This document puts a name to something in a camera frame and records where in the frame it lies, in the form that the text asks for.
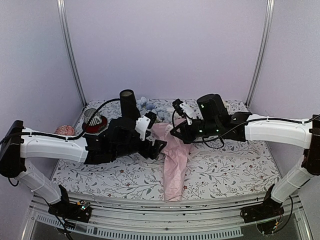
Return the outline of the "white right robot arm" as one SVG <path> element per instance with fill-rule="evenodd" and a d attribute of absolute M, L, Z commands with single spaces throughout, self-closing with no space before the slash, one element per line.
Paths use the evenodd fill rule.
<path fill-rule="evenodd" d="M 251 112 L 229 114 L 220 95 L 207 94 L 196 101 L 201 113 L 180 99 L 173 101 L 174 112 L 185 120 L 170 133 L 185 144 L 215 140 L 238 142 L 265 141 L 303 148 L 301 160 L 272 186 L 259 206 L 262 218 L 269 218 L 292 193 L 320 174 L 320 117 L 286 119 L 261 116 Z"/>

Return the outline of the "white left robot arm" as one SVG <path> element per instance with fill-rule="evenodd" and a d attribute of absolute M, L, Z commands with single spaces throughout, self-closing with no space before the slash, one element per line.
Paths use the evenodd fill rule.
<path fill-rule="evenodd" d="M 64 159 L 85 165 L 112 163 L 118 158 L 138 153 L 145 159 L 156 159 L 166 141 L 150 141 L 153 121 L 146 116 L 131 120 L 113 119 L 98 135 L 64 136 L 36 132 L 16 120 L 0 142 L 0 174 L 25 184 L 43 197 L 63 216 L 74 213 L 67 191 L 52 183 L 28 158 Z"/>

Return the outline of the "pink flower bouquet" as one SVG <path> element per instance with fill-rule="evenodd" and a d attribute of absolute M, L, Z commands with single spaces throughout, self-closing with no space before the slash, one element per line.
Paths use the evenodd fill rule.
<path fill-rule="evenodd" d="M 183 122 L 180 117 L 173 116 L 173 110 L 162 103 L 155 103 L 142 96 L 137 100 L 138 109 L 145 113 L 151 111 L 157 115 L 156 123 L 151 128 L 151 135 L 157 140 L 167 142 L 166 147 L 155 159 L 139 160 L 139 166 L 147 172 L 145 183 L 149 184 L 146 195 L 152 195 L 156 200 L 164 202 L 179 202 L 182 200 L 187 162 L 192 146 L 171 135 L 174 126 Z"/>

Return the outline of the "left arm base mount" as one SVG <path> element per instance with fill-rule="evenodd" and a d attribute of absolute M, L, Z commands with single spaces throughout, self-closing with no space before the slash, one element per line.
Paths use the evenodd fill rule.
<path fill-rule="evenodd" d="M 60 199 L 57 203 L 48 205 L 48 213 L 63 219 L 88 223 L 92 214 L 91 203 L 85 200 L 72 203 L 67 190 L 60 184 L 58 187 L 61 193 Z"/>

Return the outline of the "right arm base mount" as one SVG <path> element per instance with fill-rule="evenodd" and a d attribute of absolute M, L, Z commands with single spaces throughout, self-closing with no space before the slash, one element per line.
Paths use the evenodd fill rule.
<path fill-rule="evenodd" d="M 271 235 L 277 231 L 280 220 L 285 212 L 282 204 L 271 198 L 274 186 L 275 184 L 267 190 L 262 203 L 243 207 L 240 210 L 240 216 L 245 223 L 279 217 L 279 220 L 267 221 L 256 225 L 258 231 L 263 235 Z"/>

